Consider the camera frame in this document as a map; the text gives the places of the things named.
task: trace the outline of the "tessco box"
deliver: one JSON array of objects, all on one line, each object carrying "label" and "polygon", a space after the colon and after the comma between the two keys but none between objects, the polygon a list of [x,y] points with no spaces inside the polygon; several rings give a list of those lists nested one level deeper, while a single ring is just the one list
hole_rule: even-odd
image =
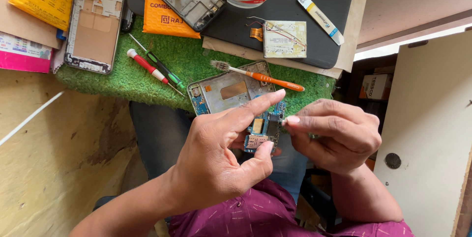
[{"label": "tessco box", "polygon": [[392,89],[391,74],[365,75],[359,98],[388,100]]}]

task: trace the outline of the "green mat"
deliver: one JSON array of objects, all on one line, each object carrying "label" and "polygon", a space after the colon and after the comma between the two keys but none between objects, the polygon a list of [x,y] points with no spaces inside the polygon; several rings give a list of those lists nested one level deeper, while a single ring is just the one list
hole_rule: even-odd
[{"label": "green mat", "polygon": [[[151,49],[171,71],[180,77],[185,85],[219,74],[221,71],[209,65],[211,59],[229,62],[233,67],[252,62],[213,50],[204,56],[202,40],[145,34],[141,32],[142,29],[143,18],[136,17],[132,35],[144,47]],[[109,75],[62,65],[56,73],[56,78],[70,89],[81,93],[119,96],[130,101],[167,105],[172,108],[193,111],[187,93],[182,92],[185,95],[182,97],[172,88],[151,76],[147,70],[127,57],[126,52],[130,48],[135,48],[138,54],[144,56],[144,51],[129,35],[120,35],[113,71]],[[331,99],[331,90],[335,83],[333,78],[272,64],[269,65],[269,68],[274,78],[300,84],[306,89],[304,92],[286,90],[286,115],[295,114],[305,105],[320,98]]]}]

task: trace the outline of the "fingernail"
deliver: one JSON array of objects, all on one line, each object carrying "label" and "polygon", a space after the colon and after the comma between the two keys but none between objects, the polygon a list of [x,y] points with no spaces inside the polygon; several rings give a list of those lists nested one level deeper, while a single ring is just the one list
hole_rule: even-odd
[{"label": "fingernail", "polygon": [[287,117],[285,120],[288,121],[289,124],[296,124],[296,123],[300,122],[300,118],[298,116],[295,116],[295,115],[291,115],[291,116]]}]

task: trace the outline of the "screwdriver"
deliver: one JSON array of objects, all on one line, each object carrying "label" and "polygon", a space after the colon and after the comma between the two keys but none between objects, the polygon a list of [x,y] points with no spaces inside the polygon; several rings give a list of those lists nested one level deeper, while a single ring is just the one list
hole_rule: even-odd
[{"label": "screwdriver", "polygon": [[171,86],[172,89],[174,89],[176,92],[180,93],[180,95],[184,96],[180,91],[175,89],[174,86],[172,86],[172,84],[169,83],[169,81],[166,79],[166,77],[164,77],[164,75],[162,75],[162,73],[159,72],[159,70],[157,70],[155,67],[149,65],[149,63],[146,61],[146,59],[144,59],[140,55],[138,55],[138,53],[136,53],[136,50],[130,49],[130,50],[128,50],[128,52],[126,54],[127,54],[128,57],[136,60],[136,62],[138,62],[138,64],[140,64],[143,68],[147,69],[149,71],[149,73],[151,73],[151,75],[156,77],[158,80],[162,81],[162,83]]},{"label": "screwdriver", "polygon": [[164,64],[162,64],[162,62],[156,57],[156,55],[151,52],[150,50],[147,50],[144,46],[142,46],[138,40],[136,40],[136,38],[134,38],[131,34],[129,34],[129,36],[131,36],[131,38],[133,38],[133,40],[138,43],[138,45],[143,48],[143,50],[145,51],[145,54],[148,56],[148,58],[150,58],[152,61],[154,61],[156,63],[156,65],[159,67],[159,69],[162,71],[162,73],[164,73],[164,75],[166,75],[166,77],[174,82],[177,86],[177,88],[181,89],[181,90],[185,90],[185,86],[184,84],[182,83],[182,81],[180,80],[180,78],[178,78],[174,73],[172,73]]}]

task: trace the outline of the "green screwdriver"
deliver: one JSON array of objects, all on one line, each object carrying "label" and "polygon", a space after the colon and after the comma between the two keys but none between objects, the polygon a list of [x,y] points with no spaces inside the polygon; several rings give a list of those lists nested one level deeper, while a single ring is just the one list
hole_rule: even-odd
[{"label": "green screwdriver", "polygon": [[164,74],[164,76],[166,76],[170,81],[172,81],[173,83],[176,84],[177,88],[181,89],[181,90],[185,90],[185,86],[184,86],[184,83],[180,80],[180,78],[178,78],[174,73],[172,73],[164,64],[162,64],[162,62],[156,57],[156,55],[151,52],[150,50],[147,50],[146,48],[144,48],[144,46],[142,46],[138,40],[136,40],[136,38],[134,38],[131,34],[129,34],[129,36],[131,36],[131,38],[133,38],[133,40],[138,43],[138,45],[143,48],[143,50],[145,51],[145,54],[148,56],[148,58],[150,58],[152,61],[154,61],[154,63],[156,63],[157,67],[161,70],[162,74]]}]

